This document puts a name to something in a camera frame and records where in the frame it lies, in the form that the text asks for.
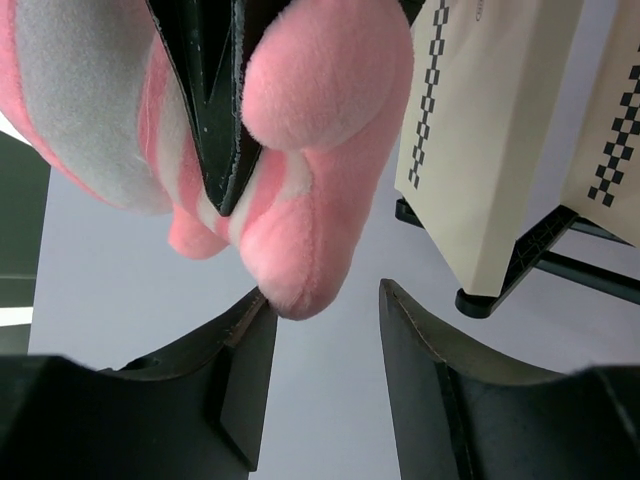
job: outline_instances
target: pink plush toy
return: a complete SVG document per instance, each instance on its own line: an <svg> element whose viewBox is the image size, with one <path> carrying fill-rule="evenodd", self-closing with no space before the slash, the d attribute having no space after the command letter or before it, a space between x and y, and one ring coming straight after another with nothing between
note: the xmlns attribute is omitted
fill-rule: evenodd
<svg viewBox="0 0 640 480"><path fill-rule="evenodd" d="M234 245L292 319L322 311L344 282L412 68L398 0L294 0L247 68L242 119L265 149L223 218L144 0L0 0L0 111L16 129L110 205L173 212L180 254Z"/></svg>

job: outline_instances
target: plush fabric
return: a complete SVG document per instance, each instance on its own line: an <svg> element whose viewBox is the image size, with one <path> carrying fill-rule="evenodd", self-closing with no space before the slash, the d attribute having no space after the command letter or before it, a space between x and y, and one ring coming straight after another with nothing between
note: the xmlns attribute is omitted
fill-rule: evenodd
<svg viewBox="0 0 640 480"><path fill-rule="evenodd" d="M293 319L322 311L344 282L412 68L397 0L294 0L246 72L242 119L265 148L223 218L144 0L0 0L0 111L16 129L101 200L172 212L180 254L232 244Z"/></svg>

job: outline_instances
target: white backdrop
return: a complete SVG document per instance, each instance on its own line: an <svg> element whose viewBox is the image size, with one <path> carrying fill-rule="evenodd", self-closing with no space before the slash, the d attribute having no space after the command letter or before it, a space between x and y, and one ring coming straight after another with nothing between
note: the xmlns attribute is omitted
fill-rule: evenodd
<svg viewBox="0 0 640 480"><path fill-rule="evenodd" d="M613 2L590 0L532 198L528 225L553 208L606 36ZM344 289L328 310L281 322L260 470L254 480L398 480L378 331L378 282L397 280L426 308L521 360L568 371L640 362L640 307L533 272L488 320L453 305L458 285L424 231L394 219L395 161L384 173ZM178 257L169 218L113 210L53 174L31 353L120 367L218 315L253 287L229 249ZM556 249L640 277L638 252L570 233Z"/></svg>

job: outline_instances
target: black checkered pattern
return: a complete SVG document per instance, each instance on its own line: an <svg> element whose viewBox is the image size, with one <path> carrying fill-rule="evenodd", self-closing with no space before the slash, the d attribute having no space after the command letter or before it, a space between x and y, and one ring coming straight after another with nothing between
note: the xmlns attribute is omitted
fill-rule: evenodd
<svg viewBox="0 0 640 480"><path fill-rule="evenodd" d="M611 207L615 200L611 185L620 185L624 178L626 162L631 160L634 148L628 145L629 136L640 136L640 65L631 67L629 80L632 82L630 91L622 94L620 106L624 107L624 116L613 120L611 130L616 135L615 142L607 142L603 153L607 156L606 165L598 165L596 177L599 178L597 187L589 188L588 196L592 200L601 201L606 207Z"/></svg>
<svg viewBox="0 0 640 480"><path fill-rule="evenodd" d="M413 182L414 188L417 190L420 184L420 167L424 164L424 144L429 140L429 115L433 113L436 100L433 96L433 90L440 81L440 70L438 70L438 59L444 53L444 38L442 38L442 29L449 21L449 7L446 0L440 0L440 5L433 14L433 26L436 27L436 35L429 44L429 60L430 65L425 75L425 83L427 91L422 96L420 102L420 110L422 116L418 121L416 133L418 141L413 147L413 167L409 170L409 181Z"/></svg>

